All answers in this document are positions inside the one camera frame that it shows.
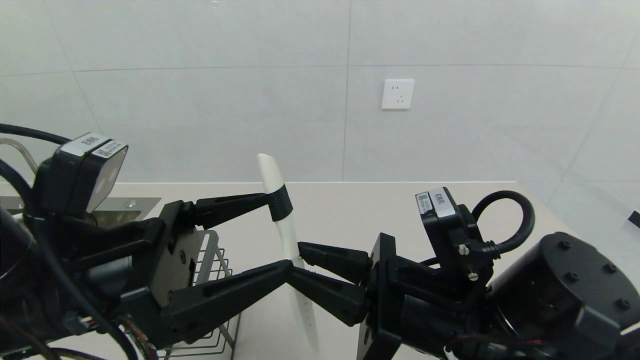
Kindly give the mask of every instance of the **electrical outlet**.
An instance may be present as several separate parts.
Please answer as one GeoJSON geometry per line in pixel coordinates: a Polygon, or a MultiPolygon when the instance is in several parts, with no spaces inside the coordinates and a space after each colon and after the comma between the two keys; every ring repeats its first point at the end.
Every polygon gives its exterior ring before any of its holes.
{"type": "Polygon", "coordinates": [[[413,97],[413,86],[415,80],[385,80],[385,89],[382,91],[382,108],[388,109],[409,109],[413,97]]]}

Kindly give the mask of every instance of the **wire basket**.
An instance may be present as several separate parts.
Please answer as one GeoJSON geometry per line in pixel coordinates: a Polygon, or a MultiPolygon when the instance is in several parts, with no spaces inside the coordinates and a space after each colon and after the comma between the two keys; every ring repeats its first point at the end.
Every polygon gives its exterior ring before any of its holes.
{"type": "MultiPolygon", "coordinates": [[[[218,246],[218,234],[213,230],[198,231],[198,234],[201,246],[193,284],[203,284],[231,276],[233,271],[228,267],[229,260],[225,258],[225,249],[218,246]]],[[[158,356],[164,360],[179,357],[233,360],[240,316],[241,314],[238,314],[193,344],[175,344],[158,351],[158,356]]]]}

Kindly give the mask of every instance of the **countertop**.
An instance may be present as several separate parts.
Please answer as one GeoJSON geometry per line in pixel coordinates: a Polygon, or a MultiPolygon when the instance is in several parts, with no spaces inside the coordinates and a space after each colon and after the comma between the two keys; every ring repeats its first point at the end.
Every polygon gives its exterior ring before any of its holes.
{"type": "MultiPolygon", "coordinates": [[[[287,189],[294,206],[298,241],[370,252],[382,232],[396,237],[398,255],[421,261],[434,256],[434,253],[422,227],[414,195],[440,186],[448,187],[456,202],[469,208],[497,190],[518,191],[533,203],[536,210],[533,233],[524,245],[496,261],[496,274],[506,269],[542,236],[556,231],[573,233],[518,183],[289,183],[287,189]]],[[[9,195],[6,186],[0,186],[0,192],[9,195]]],[[[252,192],[262,192],[262,184],[117,184],[110,196],[161,197],[159,205],[149,214],[153,217],[167,202],[252,192]]],[[[501,200],[483,213],[479,227],[485,240],[498,243],[517,230],[521,219],[517,204],[501,200]]],[[[278,233],[267,208],[231,220],[215,230],[235,274],[282,258],[278,233]]],[[[358,327],[346,327],[318,306],[315,311],[321,359],[355,359],[358,327]]],[[[310,359],[298,343],[285,287],[243,312],[238,336],[237,360],[310,359]]],[[[122,351],[108,336],[87,334],[58,341],[55,345],[107,359],[124,359],[122,351]]],[[[430,357],[401,347],[395,359],[425,360],[430,357]]]]}

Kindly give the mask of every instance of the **white tiled wall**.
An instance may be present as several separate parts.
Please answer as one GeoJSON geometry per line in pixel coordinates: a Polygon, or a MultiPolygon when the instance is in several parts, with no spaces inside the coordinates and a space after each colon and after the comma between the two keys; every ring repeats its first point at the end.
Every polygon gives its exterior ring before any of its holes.
{"type": "Polygon", "coordinates": [[[2,122],[121,138],[121,181],[257,181],[256,152],[291,181],[517,180],[624,266],[640,256],[625,223],[640,209],[638,1],[0,0],[0,14],[2,122]],[[380,110],[385,78],[416,79],[411,110],[380,110]]]}

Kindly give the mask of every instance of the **barcode label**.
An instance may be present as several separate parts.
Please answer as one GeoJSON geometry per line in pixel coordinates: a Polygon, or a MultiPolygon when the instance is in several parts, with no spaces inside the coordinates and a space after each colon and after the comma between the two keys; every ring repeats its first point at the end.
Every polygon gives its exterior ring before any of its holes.
{"type": "Polygon", "coordinates": [[[107,140],[109,140],[109,138],[104,135],[88,133],[62,145],[60,151],[67,152],[71,155],[84,156],[87,152],[95,149],[107,140]]]}
{"type": "Polygon", "coordinates": [[[449,217],[456,214],[453,204],[449,200],[449,196],[444,188],[437,188],[429,191],[431,200],[433,200],[433,208],[439,218],[449,217]]]}
{"type": "Polygon", "coordinates": [[[101,158],[108,159],[125,146],[127,146],[127,144],[112,140],[104,144],[103,146],[100,146],[98,149],[95,149],[92,154],[100,156],[101,158]]]}
{"type": "Polygon", "coordinates": [[[420,215],[424,215],[427,211],[433,209],[431,205],[431,199],[429,198],[429,192],[419,193],[415,196],[415,200],[418,202],[418,209],[420,209],[420,215]]]}

